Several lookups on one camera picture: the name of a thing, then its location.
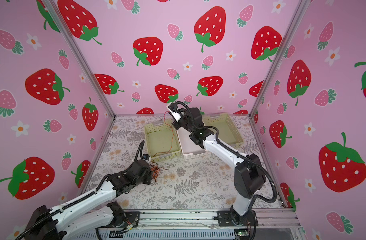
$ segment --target pink strawberry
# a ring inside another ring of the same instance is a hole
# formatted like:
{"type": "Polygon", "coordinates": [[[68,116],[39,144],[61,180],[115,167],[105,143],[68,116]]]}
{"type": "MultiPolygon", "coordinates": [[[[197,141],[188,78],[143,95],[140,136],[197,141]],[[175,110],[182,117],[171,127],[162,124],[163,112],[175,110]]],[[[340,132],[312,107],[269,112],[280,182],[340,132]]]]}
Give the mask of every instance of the pink strawberry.
{"type": "Polygon", "coordinates": [[[180,31],[178,26],[174,24],[168,24],[167,30],[170,37],[175,38],[176,41],[180,41],[183,39],[183,32],[180,31]]]}
{"type": "Polygon", "coordinates": [[[265,134],[265,126],[260,127],[260,134],[265,134]]]}
{"type": "Polygon", "coordinates": [[[208,55],[203,59],[202,68],[204,70],[209,69],[209,67],[214,63],[214,57],[212,55],[208,55]]]}
{"type": "Polygon", "coordinates": [[[247,99],[243,99],[239,102],[239,104],[237,105],[238,108],[243,108],[245,105],[247,105],[248,100],[247,99]]]}
{"type": "Polygon", "coordinates": [[[251,20],[253,13],[253,6],[248,5],[239,13],[239,18],[237,19],[237,24],[240,28],[244,27],[244,25],[247,25],[247,22],[251,20]]]}
{"type": "Polygon", "coordinates": [[[335,212],[330,212],[326,214],[327,221],[339,232],[351,234],[353,233],[353,226],[349,222],[347,218],[345,218],[343,215],[339,215],[335,212]]]}
{"type": "Polygon", "coordinates": [[[315,97],[315,104],[319,106],[326,106],[327,103],[331,104],[333,101],[336,100],[337,93],[333,89],[322,90],[316,97],[315,97]]]}
{"type": "Polygon", "coordinates": [[[123,7],[127,11],[131,11],[132,14],[138,14],[140,12],[140,7],[138,5],[138,2],[134,2],[134,0],[121,0],[123,7]]]}
{"type": "Polygon", "coordinates": [[[192,96],[191,95],[188,95],[184,98],[184,103],[185,104],[190,104],[192,102],[192,96]]]}
{"type": "Polygon", "coordinates": [[[133,100],[134,102],[138,102],[138,101],[140,100],[140,94],[139,94],[138,92],[134,92],[134,93],[131,95],[131,97],[132,97],[132,100],[133,100]]]}
{"type": "Polygon", "coordinates": [[[180,78],[180,75],[178,74],[178,72],[172,68],[167,69],[167,74],[170,78],[173,78],[175,80],[180,78]]]}
{"type": "Polygon", "coordinates": [[[90,145],[91,145],[91,149],[95,151],[96,150],[96,141],[94,138],[90,139],[90,145]]]}
{"type": "Polygon", "coordinates": [[[286,163],[287,163],[287,166],[291,169],[298,168],[298,166],[299,166],[299,162],[295,157],[287,158],[286,163]]]}
{"type": "Polygon", "coordinates": [[[63,156],[62,160],[62,168],[63,170],[67,170],[68,167],[71,165],[71,154],[69,152],[66,152],[63,156]]]}
{"type": "Polygon", "coordinates": [[[21,55],[24,53],[23,46],[19,41],[15,41],[14,36],[7,32],[0,29],[0,45],[7,49],[11,50],[15,54],[21,55]]]}
{"type": "Polygon", "coordinates": [[[116,63],[116,65],[120,68],[124,67],[124,62],[123,62],[123,59],[122,57],[117,54],[116,52],[112,52],[111,53],[111,59],[114,63],[116,63]]]}
{"type": "Polygon", "coordinates": [[[280,103],[278,109],[277,109],[277,113],[278,114],[283,114],[285,111],[287,110],[287,103],[280,103]]]}
{"type": "Polygon", "coordinates": [[[63,49],[59,50],[59,61],[64,69],[68,69],[68,66],[70,66],[70,61],[67,58],[67,54],[65,54],[65,51],[63,49]]]}
{"type": "Polygon", "coordinates": [[[16,101],[12,93],[7,90],[0,91],[0,115],[5,117],[10,117],[15,113],[13,108],[16,108],[16,101]]]}
{"type": "Polygon", "coordinates": [[[273,94],[276,96],[279,93],[279,89],[280,89],[280,81],[276,80],[275,82],[275,87],[273,87],[273,94]]]}
{"type": "Polygon", "coordinates": [[[295,46],[291,45],[289,48],[286,49],[285,53],[284,53],[284,57],[285,58],[290,58],[293,53],[295,52],[295,46]]]}
{"type": "Polygon", "coordinates": [[[246,73],[241,73],[239,74],[239,80],[238,82],[242,85],[246,84],[248,81],[248,77],[247,77],[247,74],[246,73]]]}
{"type": "Polygon", "coordinates": [[[73,104],[68,105],[68,111],[70,111],[70,117],[73,120],[78,119],[78,110],[75,108],[75,105],[73,104]]]}
{"type": "Polygon", "coordinates": [[[328,41],[331,39],[332,34],[333,34],[333,22],[329,22],[324,27],[323,31],[320,33],[318,42],[319,51],[323,50],[328,45],[328,41]]]}
{"type": "Polygon", "coordinates": [[[58,132],[62,129],[61,123],[56,119],[52,119],[51,122],[50,120],[45,121],[43,127],[47,132],[58,132]]]}

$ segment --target white flower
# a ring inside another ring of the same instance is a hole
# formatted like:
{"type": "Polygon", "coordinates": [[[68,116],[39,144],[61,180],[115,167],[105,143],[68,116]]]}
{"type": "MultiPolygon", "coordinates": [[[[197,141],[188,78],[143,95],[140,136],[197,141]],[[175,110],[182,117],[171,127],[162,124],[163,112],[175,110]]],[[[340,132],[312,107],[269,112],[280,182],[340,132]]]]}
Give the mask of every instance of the white flower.
{"type": "Polygon", "coordinates": [[[305,180],[305,188],[308,188],[308,190],[310,190],[310,192],[312,192],[313,189],[316,189],[315,185],[312,184],[312,179],[308,180],[308,179],[304,179],[305,180]]]}
{"type": "Polygon", "coordinates": [[[225,54],[227,58],[225,60],[231,60],[233,61],[233,58],[236,56],[236,54],[233,53],[233,50],[230,53],[225,54]]]}
{"type": "Polygon", "coordinates": [[[315,27],[311,26],[311,24],[310,24],[310,26],[308,26],[308,28],[306,30],[304,30],[304,34],[305,34],[304,39],[311,37],[311,32],[313,31],[314,28],[315,27]]]}
{"type": "Polygon", "coordinates": [[[68,192],[62,192],[61,196],[58,198],[60,204],[67,202],[67,194],[68,192]]]}
{"type": "Polygon", "coordinates": [[[19,137],[21,134],[28,135],[27,129],[30,125],[23,125],[22,121],[17,122],[17,126],[12,126],[11,129],[16,131],[16,137],[19,137]]]}
{"type": "Polygon", "coordinates": [[[279,167],[281,166],[280,163],[279,163],[279,160],[275,161],[275,166],[279,169],[279,167]]]}
{"type": "Polygon", "coordinates": [[[237,93],[235,93],[235,91],[233,91],[232,93],[230,93],[230,98],[235,98],[237,95],[237,93]]]}
{"type": "Polygon", "coordinates": [[[327,0],[326,4],[329,4],[330,6],[332,6],[332,4],[333,4],[334,1],[335,0],[327,0]]]}
{"type": "Polygon", "coordinates": [[[139,88],[139,86],[141,86],[139,81],[132,81],[132,85],[135,86],[136,88],[139,88]]]}
{"type": "Polygon", "coordinates": [[[189,70],[189,71],[191,71],[191,67],[192,67],[192,65],[190,65],[190,63],[189,63],[189,62],[187,62],[186,64],[183,64],[183,67],[184,67],[184,70],[189,70]]]}
{"type": "Polygon", "coordinates": [[[67,141],[69,142],[70,145],[75,143],[75,138],[76,136],[73,136],[72,133],[70,133],[70,136],[67,138],[67,141]]]}
{"type": "Polygon", "coordinates": [[[41,48],[42,46],[40,45],[40,43],[38,42],[38,37],[37,36],[31,36],[29,33],[27,33],[27,43],[29,45],[32,45],[32,47],[37,50],[38,48],[41,48]]]}
{"type": "Polygon", "coordinates": [[[329,50],[328,51],[328,57],[324,60],[325,62],[329,62],[329,66],[333,65],[333,62],[335,60],[340,59],[340,55],[338,54],[340,50],[340,47],[338,47],[337,49],[333,50],[329,50]]]}
{"type": "Polygon", "coordinates": [[[81,73],[81,74],[79,75],[79,77],[80,77],[80,81],[81,81],[82,83],[85,83],[85,82],[86,82],[86,77],[84,76],[84,74],[83,74],[83,73],[81,73]]]}
{"type": "Polygon", "coordinates": [[[310,135],[310,137],[312,137],[312,132],[315,132],[315,128],[312,127],[312,122],[310,122],[310,124],[304,124],[304,128],[305,128],[305,131],[304,131],[304,134],[307,134],[310,135]]]}
{"type": "Polygon", "coordinates": [[[111,8],[113,8],[113,9],[117,9],[116,8],[116,3],[118,2],[118,0],[104,0],[104,2],[106,2],[107,3],[107,8],[108,9],[111,9],[111,8]]]}
{"type": "Polygon", "coordinates": [[[314,229],[312,229],[312,238],[315,240],[322,240],[320,237],[320,232],[316,232],[314,229]]]}
{"type": "Polygon", "coordinates": [[[8,235],[8,237],[6,239],[8,240],[14,240],[17,236],[19,236],[19,234],[21,234],[22,232],[24,232],[24,230],[26,229],[26,225],[23,225],[22,227],[19,226],[15,226],[13,233],[11,233],[10,235],[8,235]]]}
{"type": "Polygon", "coordinates": [[[285,3],[283,3],[283,0],[279,0],[277,2],[273,2],[273,9],[271,11],[271,13],[277,12],[278,14],[281,11],[281,8],[285,6],[285,3]]]}

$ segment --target beige plastic basket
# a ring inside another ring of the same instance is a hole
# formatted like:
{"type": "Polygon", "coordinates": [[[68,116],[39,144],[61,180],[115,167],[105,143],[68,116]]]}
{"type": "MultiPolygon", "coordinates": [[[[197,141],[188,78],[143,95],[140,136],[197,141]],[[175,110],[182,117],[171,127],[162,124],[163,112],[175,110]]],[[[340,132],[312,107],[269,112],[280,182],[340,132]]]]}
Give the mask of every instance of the beige plastic basket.
{"type": "MultiPolygon", "coordinates": [[[[166,119],[166,124],[172,126],[172,120],[166,119]]],[[[154,162],[178,157],[181,153],[176,129],[174,127],[171,129],[166,124],[164,124],[164,120],[161,120],[146,124],[144,126],[147,151],[151,157],[151,160],[154,162]],[[167,152],[171,147],[171,139],[173,136],[172,132],[175,134],[175,137],[172,140],[172,148],[169,153],[164,153],[167,152]]]]}
{"type": "Polygon", "coordinates": [[[239,133],[228,113],[203,116],[205,126],[213,126],[219,129],[219,138],[233,148],[243,145],[243,137],[239,133]]]}

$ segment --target floral tablecloth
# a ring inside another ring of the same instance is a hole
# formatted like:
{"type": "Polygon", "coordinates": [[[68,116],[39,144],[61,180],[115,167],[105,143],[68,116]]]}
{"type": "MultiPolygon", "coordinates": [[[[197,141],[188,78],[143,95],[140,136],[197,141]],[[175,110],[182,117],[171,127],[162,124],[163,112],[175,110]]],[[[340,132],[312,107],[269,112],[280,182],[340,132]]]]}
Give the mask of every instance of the floral tablecloth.
{"type": "MultiPolygon", "coordinates": [[[[247,154],[255,153],[264,166],[248,117],[231,118],[244,139],[239,150],[247,154]]],[[[145,139],[144,125],[162,119],[163,116],[116,117],[87,191],[95,188],[104,175],[128,168],[139,143],[145,139]]],[[[123,209],[227,209],[235,201],[234,170],[212,153],[192,159],[184,159],[181,155],[158,164],[166,170],[161,169],[157,181],[152,180],[151,185],[140,184],[130,193],[112,201],[117,201],[123,209]]],[[[258,192],[267,197],[272,195],[268,182],[258,192]]],[[[254,205],[254,208],[280,207],[279,201],[268,204],[260,199],[254,205]]]]}

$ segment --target pink wallpaper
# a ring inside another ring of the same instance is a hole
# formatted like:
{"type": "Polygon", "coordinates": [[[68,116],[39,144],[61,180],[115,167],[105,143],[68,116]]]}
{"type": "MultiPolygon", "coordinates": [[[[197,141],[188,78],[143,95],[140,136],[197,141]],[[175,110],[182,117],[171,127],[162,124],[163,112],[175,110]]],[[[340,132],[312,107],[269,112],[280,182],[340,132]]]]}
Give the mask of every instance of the pink wallpaper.
{"type": "Polygon", "coordinates": [[[110,121],[48,17],[40,2],[0,1],[0,239],[76,196],[110,121]]]}
{"type": "Polygon", "coordinates": [[[117,114],[247,113],[297,0],[58,0],[117,114]]]}
{"type": "Polygon", "coordinates": [[[308,239],[366,239],[366,2],[316,0],[257,127],[308,239]]]}

